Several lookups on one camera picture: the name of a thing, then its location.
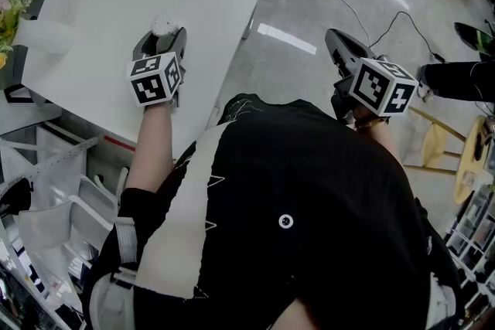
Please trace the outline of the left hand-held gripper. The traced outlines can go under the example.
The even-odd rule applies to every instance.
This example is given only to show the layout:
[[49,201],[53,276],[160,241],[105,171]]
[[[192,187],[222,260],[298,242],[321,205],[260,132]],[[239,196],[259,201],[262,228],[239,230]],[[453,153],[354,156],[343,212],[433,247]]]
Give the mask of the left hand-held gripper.
[[127,81],[138,107],[170,102],[183,81],[180,64],[187,41],[184,27],[160,36],[147,32],[135,46],[127,65]]

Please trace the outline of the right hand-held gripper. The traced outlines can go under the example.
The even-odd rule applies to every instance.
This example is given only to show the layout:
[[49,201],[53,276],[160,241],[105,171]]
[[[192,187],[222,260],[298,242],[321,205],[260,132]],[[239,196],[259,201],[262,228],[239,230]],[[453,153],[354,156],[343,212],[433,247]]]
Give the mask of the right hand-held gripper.
[[378,117],[403,114],[418,87],[418,81],[402,66],[377,56],[362,42],[338,29],[328,29],[325,43],[342,77],[334,84],[331,99],[339,121],[361,104]]

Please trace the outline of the person's left forearm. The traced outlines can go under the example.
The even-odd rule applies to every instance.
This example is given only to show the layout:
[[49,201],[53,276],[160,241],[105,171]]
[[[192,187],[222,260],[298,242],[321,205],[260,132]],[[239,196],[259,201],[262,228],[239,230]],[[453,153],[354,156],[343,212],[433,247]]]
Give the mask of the person's left forearm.
[[171,110],[162,102],[144,111],[125,187],[157,192],[172,169]]

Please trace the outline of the person's right forearm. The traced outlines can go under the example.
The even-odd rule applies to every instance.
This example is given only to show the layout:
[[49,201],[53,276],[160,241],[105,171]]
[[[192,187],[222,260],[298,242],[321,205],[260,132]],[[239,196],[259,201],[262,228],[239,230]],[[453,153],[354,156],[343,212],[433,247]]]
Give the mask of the person's right forearm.
[[399,165],[403,166],[386,117],[379,117],[367,107],[359,104],[353,110],[353,118],[356,132],[382,145],[391,153]]

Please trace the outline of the person's black white shirt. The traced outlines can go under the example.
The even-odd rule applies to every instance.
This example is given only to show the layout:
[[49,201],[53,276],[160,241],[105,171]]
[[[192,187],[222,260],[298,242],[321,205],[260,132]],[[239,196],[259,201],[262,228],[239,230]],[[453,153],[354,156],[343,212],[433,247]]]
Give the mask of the person's black white shirt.
[[459,330],[456,265],[403,166],[313,104],[229,101],[157,192],[127,189],[87,330]]

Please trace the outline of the yellow white flower bouquet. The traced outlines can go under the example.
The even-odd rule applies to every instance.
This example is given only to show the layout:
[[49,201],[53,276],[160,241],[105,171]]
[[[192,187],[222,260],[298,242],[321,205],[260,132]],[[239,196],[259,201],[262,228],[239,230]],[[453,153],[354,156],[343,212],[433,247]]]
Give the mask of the yellow white flower bouquet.
[[35,0],[0,0],[0,70],[12,51],[19,20]]

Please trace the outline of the white desk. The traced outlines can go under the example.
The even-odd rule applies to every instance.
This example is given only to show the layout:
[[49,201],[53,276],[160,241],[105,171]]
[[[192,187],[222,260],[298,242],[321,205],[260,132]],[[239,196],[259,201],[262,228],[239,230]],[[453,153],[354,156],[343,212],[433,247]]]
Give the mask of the white desk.
[[55,104],[9,103],[0,90],[0,136],[59,117],[62,109]]

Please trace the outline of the white metal storage rack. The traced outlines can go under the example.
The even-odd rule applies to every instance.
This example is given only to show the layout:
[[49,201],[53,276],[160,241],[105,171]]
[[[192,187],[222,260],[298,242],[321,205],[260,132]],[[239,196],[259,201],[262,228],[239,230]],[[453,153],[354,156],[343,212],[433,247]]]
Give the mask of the white metal storage rack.
[[[35,181],[41,175],[50,174],[53,168],[68,165],[74,158],[77,158],[81,153],[85,154],[87,149],[94,147],[97,143],[98,138],[93,137],[81,141],[78,145],[59,148],[53,145],[32,145],[0,138],[0,154],[8,154],[6,158],[9,160],[2,166],[3,171],[7,172],[7,175],[4,176],[4,184],[13,184],[20,179]],[[41,154],[43,160],[32,164],[22,157],[19,151],[34,151],[36,154]]]

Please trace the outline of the round wooden stool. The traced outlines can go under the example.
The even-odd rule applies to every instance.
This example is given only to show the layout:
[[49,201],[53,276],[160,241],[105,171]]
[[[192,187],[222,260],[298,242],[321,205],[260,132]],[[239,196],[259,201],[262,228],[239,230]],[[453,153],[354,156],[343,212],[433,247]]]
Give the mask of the round wooden stool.
[[[406,169],[423,171],[438,175],[452,176],[454,181],[453,199],[457,204],[465,202],[474,190],[474,182],[481,176],[490,150],[490,143],[484,137],[487,117],[479,116],[467,136],[460,134],[447,124],[415,107],[410,107],[416,113],[430,122],[430,128],[422,142],[422,164],[406,165]],[[453,136],[463,143],[460,153],[448,151],[447,137]],[[455,158],[459,161],[457,169],[439,167],[444,157]]]

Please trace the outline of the white office chair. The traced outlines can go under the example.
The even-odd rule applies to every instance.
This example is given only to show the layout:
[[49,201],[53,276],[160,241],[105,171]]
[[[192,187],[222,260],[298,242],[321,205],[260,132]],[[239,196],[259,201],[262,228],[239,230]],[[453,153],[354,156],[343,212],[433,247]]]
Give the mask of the white office chair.
[[84,251],[100,251],[117,218],[120,197],[109,192],[99,177],[79,177],[78,190],[68,200],[43,210],[21,211],[19,234],[26,251],[41,254],[67,249],[86,267],[91,263],[70,245],[72,233],[84,244]]

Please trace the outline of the white shelf unit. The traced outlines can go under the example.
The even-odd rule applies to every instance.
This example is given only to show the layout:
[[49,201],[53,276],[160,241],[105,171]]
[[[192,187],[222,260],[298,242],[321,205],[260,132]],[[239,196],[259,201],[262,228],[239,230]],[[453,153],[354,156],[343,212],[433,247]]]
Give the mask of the white shelf unit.
[[495,307],[495,185],[471,192],[446,235],[469,305],[486,297]]

